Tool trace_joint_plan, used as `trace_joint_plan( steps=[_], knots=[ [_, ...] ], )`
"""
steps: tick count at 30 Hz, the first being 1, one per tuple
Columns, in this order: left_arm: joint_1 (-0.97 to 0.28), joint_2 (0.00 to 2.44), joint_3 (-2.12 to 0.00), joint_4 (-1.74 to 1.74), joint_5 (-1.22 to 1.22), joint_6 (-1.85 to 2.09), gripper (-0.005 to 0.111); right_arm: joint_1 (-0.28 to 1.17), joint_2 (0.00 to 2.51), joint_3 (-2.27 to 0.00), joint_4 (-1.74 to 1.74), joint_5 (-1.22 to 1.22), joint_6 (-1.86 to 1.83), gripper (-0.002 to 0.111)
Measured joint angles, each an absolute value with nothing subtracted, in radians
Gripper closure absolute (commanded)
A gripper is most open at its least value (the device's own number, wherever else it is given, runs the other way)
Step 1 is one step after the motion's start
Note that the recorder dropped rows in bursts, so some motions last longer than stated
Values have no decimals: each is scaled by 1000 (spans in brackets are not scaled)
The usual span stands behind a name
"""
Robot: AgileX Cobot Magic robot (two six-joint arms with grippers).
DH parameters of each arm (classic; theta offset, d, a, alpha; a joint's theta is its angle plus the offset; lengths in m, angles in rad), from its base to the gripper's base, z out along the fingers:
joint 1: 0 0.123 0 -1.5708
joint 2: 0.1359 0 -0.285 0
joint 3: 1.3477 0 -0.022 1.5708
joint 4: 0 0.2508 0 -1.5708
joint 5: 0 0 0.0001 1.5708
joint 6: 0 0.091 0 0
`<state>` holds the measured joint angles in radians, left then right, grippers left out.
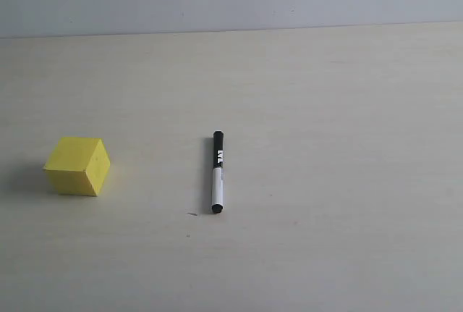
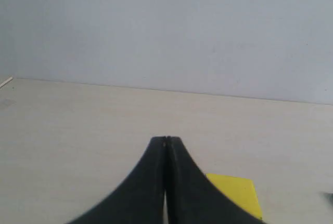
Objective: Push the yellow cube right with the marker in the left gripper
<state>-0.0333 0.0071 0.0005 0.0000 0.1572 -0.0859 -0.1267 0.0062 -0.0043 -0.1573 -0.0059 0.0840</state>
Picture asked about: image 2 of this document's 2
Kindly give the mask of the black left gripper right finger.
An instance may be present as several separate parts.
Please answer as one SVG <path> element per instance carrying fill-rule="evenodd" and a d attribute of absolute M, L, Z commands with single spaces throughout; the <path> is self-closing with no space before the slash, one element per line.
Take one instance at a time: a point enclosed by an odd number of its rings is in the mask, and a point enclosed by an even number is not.
<path fill-rule="evenodd" d="M 165 192 L 169 223 L 263 223 L 217 189 L 181 138 L 166 137 Z"/>

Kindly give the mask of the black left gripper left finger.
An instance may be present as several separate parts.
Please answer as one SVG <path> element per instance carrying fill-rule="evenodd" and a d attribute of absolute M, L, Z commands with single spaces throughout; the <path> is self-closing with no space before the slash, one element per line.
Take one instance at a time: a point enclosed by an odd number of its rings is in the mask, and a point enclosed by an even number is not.
<path fill-rule="evenodd" d="M 153 137 L 117 188 L 71 223 L 163 223 L 166 137 Z"/>

